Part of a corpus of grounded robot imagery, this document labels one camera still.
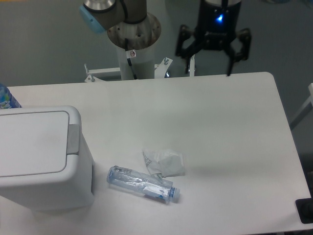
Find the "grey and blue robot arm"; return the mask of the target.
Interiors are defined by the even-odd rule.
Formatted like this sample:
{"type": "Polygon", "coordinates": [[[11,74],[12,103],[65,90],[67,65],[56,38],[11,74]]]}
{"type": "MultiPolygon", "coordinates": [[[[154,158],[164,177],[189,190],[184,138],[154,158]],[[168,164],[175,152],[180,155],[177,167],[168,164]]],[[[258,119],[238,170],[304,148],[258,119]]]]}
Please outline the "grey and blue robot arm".
{"type": "MultiPolygon", "coordinates": [[[[185,61],[185,73],[192,71],[191,58],[201,50],[224,51],[229,57],[227,76],[235,63],[248,59],[252,36],[248,28],[236,31],[240,8],[239,0],[200,1],[196,27],[179,28],[175,55],[185,61]]],[[[93,32],[106,32],[118,48],[122,79],[155,77],[154,61],[148,55],[161,26],[147,11],[145,0],[86,0],[79,12],[93,32]]]]}

